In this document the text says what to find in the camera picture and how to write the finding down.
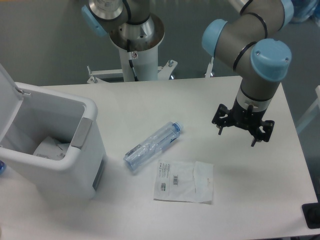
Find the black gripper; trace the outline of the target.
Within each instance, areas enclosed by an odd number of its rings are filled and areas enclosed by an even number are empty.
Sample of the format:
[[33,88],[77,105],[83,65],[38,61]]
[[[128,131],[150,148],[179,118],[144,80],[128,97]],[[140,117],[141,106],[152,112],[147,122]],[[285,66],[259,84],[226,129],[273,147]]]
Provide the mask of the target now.
[[223,128],[231,126],[250,130],[251,147],[254,147],[256,143],[268,143],[275,126],[273,120],[262,120],[265,112],[266,101],[237,96],[231,110],[221,103],[211,122],[218,128],[218,135],[222,134]]

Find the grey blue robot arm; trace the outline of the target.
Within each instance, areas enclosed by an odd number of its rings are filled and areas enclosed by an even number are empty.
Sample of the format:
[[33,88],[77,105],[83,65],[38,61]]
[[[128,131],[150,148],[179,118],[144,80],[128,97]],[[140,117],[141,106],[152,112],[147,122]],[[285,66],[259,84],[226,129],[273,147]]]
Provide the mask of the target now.
[[[254,143],[268,142],[275,123],[263,116],[292,59],[289,47],[271,35],[291,21],[294,7],[289,0],[233,0],[231,5],[239,19],[214,20],[201,39],[208,54],[242,78],[232,108],[220,104],[212,123],[219,130],[246,130]],[[154,81],[164,75],[158,69],[164,25],[151,13],[148,0],[89,0],[81,13],[96,35],[109,35],[118,48],[126,82]]]

